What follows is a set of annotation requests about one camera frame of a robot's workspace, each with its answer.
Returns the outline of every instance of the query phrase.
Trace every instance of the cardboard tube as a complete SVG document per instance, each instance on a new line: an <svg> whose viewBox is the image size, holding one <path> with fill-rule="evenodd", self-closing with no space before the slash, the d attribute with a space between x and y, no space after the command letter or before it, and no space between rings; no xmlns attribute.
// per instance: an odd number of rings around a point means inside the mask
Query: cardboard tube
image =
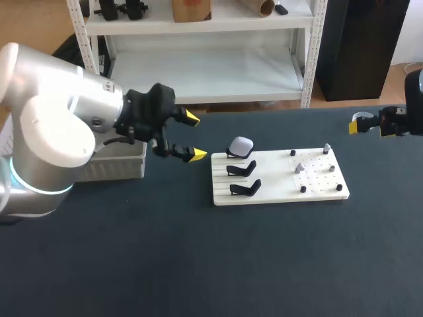
<svg viewBox="0 0 423 317"><path fill-rule="evenodd" d="M258 13L262 18L268 17L275 9L273 0L238 0L246 7Z"/></svg>

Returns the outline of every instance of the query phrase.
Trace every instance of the white shelf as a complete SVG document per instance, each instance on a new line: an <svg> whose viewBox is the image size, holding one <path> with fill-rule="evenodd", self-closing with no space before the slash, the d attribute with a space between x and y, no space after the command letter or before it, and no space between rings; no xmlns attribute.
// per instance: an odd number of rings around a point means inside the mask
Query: white shelf
<svg viewBox="0 0 423 317"><path fill-rule="evenodd" d="M131 21L128 16L119 13L118 20L107 22L100 15L91 15L86 27L88 35L180 34L311 27L313 15L306 0L281 0L280 3L288 10L288 15L281 16L273 12L267 18L260 18L237 0L226 0L213 2L211 20L175 23L170 3L150 0L146 1L150 9L142 20Z"/></svg>
<svg viewBox="0 0 423 317"><path fill-rule="evenodd" d="M125 91L162 83L178 104L297 100L302 92L285 47L119 53L111 78Z"/></svg>

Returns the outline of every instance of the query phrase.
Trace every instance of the dark gray table mat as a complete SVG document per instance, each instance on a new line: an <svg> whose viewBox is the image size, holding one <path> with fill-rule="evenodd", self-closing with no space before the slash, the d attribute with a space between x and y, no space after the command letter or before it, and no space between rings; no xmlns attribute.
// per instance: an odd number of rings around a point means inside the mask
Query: dark gray table mat
<svg viewBox="0 0 423 317"><path fill-rule="evenodd" d="M148 155L143 180L78 184L50 216L0 227L0 315L422 316L423 138L349 136L359 110L171 124L209 153L238 135L257 151L330 143L350 198L213 207L210 156Z"/></svg>

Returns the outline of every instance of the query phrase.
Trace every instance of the gray bin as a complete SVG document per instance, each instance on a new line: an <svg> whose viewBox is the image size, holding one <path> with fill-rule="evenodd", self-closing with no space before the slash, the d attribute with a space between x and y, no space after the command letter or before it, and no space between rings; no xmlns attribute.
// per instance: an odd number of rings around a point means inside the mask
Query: gray bin
<svg viewBox="0 0 423 317"><path fill-rule="evenodd" d="M96 145L120 137L114 131L94 133ZM99 151L86 165L79 182L98 180L127 180L143 178L147 143L137 141L136 144L112 143Z"/></svg>

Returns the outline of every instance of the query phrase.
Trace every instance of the white board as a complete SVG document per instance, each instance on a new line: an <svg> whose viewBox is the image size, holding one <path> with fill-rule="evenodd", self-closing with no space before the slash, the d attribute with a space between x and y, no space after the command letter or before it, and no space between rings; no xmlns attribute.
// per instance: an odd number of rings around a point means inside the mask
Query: white board
<svg viewBox="0 0 423 317"><path fill-rule="evenodd" d="M348 199L350 192L332 149L327 155L323 154L323 148L295 151L294 157L290 155L291 150L253 152L246 160L227 158L226 153L213 154L211 174L214 204L251 205ZM257 167L249 177L227 175L227 165L246 168L252 160L256 160ZM296 174L295 168L299 163L305 170ZM334 172L329 171L331 165L335 166ZM253 197L231 195L231 184L251 187L257 179L261 180L262 185ZM342 190L337 191L339 184L342 184ZM305 193L300 192L302 186L307 188Z"/></svg>

